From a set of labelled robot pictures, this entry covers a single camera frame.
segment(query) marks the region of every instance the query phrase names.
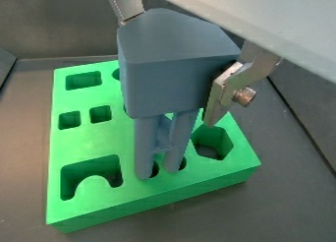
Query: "green foam tray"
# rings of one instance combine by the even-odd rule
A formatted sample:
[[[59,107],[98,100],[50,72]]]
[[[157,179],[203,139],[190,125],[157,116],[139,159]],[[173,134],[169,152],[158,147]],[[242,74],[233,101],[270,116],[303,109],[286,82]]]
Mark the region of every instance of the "green foam tray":
[[[133,124],[117,78],[117,61],[53,72],[45,222],[62,232],[239,183],[259,165],[230,114],[207,129],[199,113],[194,144],[213,147],[221,156],[198,155],[189,141],[185,167],[167,173],[158,154],[157,175],[137,180]]]

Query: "metal bracket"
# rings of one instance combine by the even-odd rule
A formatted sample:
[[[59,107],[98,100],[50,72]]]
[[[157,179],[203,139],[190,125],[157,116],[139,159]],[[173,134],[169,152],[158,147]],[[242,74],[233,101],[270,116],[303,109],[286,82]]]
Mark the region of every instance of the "metal bracket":
[[[203,116],[206,126],[215,124],[233,102],[242,106],[249,105],[255,92],[247,86],[267,77],[281,60],[270,51],[245,41],[238,61],[211,82]]]

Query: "gray table surface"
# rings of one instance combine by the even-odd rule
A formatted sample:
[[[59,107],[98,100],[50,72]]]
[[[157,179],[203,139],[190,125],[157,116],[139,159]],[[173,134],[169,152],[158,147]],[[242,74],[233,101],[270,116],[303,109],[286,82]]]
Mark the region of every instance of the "gray table surface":
[[[0,97],[0,241],[336,241],[336,181],[266,80],[231,113],[262,161],[243,184],[70,234],[43,224],[51,70],[19,60]]]

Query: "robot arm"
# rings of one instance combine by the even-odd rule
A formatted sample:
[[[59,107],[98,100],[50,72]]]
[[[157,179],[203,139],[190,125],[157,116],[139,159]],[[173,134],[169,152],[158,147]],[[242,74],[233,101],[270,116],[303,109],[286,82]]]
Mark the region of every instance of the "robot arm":
[[[141,0],[109,1],[121,25],[143,13]],[[249,105],[255,92],[247,86],[267,77],[281,63],[281,58],[275,54],[249,41],[243,43],[238,58],[211,82],[203,114],[203,122],[209,127],[221,119],[233,102],[242,106]]]

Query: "rectangular hole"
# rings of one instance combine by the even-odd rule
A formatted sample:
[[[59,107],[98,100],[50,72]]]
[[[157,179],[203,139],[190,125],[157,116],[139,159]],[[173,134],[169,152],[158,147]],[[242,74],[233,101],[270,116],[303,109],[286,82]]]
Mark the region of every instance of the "rectangular hole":
[[[98,71],[69,75],[65,78],[65,89],[67,91],[98,86],[102,83]]]
[[[93,107],[89,109],[90,123],[99,123],[111,120],[109,105]]]
[[[65,112],[58,114],[57,128],[58,130],[75,128],[79,126],[79,111]]]

